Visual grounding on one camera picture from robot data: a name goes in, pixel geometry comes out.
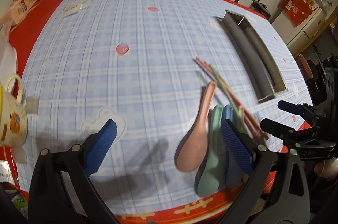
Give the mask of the pink spoon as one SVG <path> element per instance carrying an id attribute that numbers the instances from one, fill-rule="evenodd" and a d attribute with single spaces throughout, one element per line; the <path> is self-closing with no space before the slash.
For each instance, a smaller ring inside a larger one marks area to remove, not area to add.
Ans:
<path id="1" fill-rule="evenodd" d="M 193 172 L 199 168 L 207 152 L 207 120 L 216 90 L 216 83 L 207 84 L 190 135 L 177 152 L 175 165 L 181 172 Z"/>

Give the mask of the pink tissue pack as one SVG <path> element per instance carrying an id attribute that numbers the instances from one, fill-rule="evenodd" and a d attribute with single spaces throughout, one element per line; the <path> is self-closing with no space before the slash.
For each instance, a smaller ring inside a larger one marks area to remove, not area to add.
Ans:
<path id="1" fill-rule="evenodd" d="M 25 18 L 37 0 L 15 0 L 1 16 L 1 23 L 11 22 L 11 26 L 16 26 Z"/>

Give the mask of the red gift bag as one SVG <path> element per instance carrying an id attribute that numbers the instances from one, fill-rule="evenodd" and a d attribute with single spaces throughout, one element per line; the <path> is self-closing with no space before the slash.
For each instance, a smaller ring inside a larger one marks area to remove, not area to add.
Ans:
<path id="1" fill-rule="evenodd" d="M 294 27 L 302 24 L 319 8 L 314 0 L 282 0 L 278 6 L 282 8 Z"/>

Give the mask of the green chopstick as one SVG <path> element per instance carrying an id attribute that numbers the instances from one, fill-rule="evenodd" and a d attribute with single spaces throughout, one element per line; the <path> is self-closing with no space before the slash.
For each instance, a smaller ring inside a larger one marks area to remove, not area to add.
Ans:
<path id="1" fill-rule="evenodd" d="M 236 104 L 232 94 L 228 90 L 227 84 L 224 82 L 224 80 L 221 78 L 220 74 L 216 71 L 216 69 L 211 64 L 208 64 L 207 66 L 210 69 L 211 73 L 213 74 L 214 78 L 216 79 L 216 82 L 219 84 L 221 91 L 225 94 L 225 96 L 227 97 L 229 102 L 232 104 L 232 107 L 233 107 L 234 112 L 235 112 L 236 117 L 237 117 L 238 105 Z M 240 129 L 242 130 L 243 133 L 245 133 L 247 135 L 249 134 L 248 128 L 246 127 L 246 123 L 245 123 L 245 127 L 240 127 Z"/>

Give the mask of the yellow cartoon mug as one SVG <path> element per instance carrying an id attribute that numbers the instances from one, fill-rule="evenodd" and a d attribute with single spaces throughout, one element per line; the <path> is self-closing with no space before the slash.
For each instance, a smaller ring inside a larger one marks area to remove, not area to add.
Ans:
<path id="1" fill-rule="evenodd" d="M 16 80 L 18 83 L 17 96 L 9 93 L 9 84 Z M 7 77 L 5 84 L 1 84 L 1 146 L 21 147 L 27 137 L 27 113 L 21 104 L 23 86 L 18 74 Z"/>

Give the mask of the blue spoon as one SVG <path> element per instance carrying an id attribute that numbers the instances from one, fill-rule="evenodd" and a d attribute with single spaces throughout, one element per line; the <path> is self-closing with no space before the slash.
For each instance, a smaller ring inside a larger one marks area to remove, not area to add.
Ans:
<path id="1" fill-rule="evenodd" d="M 240 168 L 237 166 L 237 163 L 230 152 L 228 144 L 226 143 L 225 138 L 225 125 L 226 119 L 230 121 L 234 120 L 233 117 L 233 107 L 231 105 L 226 105 L 222 112 L 221 118 L 221 136 L 225 145 L 225 155 L 226 155 L 226 167 L 225 167 L 225 186 L 227 188 L 235 188 L 242 180 L 242 173 Z"/>

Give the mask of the metal utensil tray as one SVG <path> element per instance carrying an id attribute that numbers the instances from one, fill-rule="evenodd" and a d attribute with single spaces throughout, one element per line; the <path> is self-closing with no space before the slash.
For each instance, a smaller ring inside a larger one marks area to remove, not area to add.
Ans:
<path id="1" fill-rule="evenodd" d="M 288 89 L 272 54 L 244 15 L 226 10 L 217 22 L 230 39 L 253 86 L 259 103 Z"/>

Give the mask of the green spoon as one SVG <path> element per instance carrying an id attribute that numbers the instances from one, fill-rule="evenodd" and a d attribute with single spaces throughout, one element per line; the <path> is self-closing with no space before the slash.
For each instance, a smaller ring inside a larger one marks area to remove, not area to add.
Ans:
<path id="1" fill-rule="evenodd" d="M 216 105 L 211 113 L 207 153 L 195 177 L 195 191 L 200 197 L 208 197 L 214 194 L 221 182 L 222 164 L 219 160 L 218 142 L 222 112 L 223 107 Z"/>

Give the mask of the blue plaid table mat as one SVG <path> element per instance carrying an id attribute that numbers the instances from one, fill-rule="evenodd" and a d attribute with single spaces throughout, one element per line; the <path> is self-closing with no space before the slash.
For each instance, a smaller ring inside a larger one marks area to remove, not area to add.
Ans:
<path id="1" fill-rule="evenodd" d="M 310 103 L 303 76 L 271 24 L 225 0 L 42 0 L 11 33 L 27 97 L 27 163 L 18 180 L 28 190 L 43 148 L 64 151 L 98 131 L 107 119 L 119 134 L 92 182 L 113 213 L 139 222 L 168 210 L 188 221 L 229 206 L 234 191 L 201 198 L 193 173 L 174 164 L 176 148 L 194 123 L 200 91 L 209 81 L 194 63 L 212 64 L 251 113 L 299 128 L 303 120 L 278 109 L 279 100 Z M 246 70 L 217 18 L 244 15 L 270 50 L 287 90 L 259 103 Z"/>

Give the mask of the white paper label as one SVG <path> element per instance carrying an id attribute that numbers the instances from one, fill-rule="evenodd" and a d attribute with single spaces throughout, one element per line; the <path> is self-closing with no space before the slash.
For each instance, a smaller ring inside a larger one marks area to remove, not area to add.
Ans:
<path id="1" fill-rule="evenodd" d="M 81 0 L 81 1 L 76 1 L 69 5 L 68 7 L 65 7 L 63 10 L 63 18 L 76 14 L 81 10 L 84 10 L 91 6 L 92 2 L 91 0 Z"/>

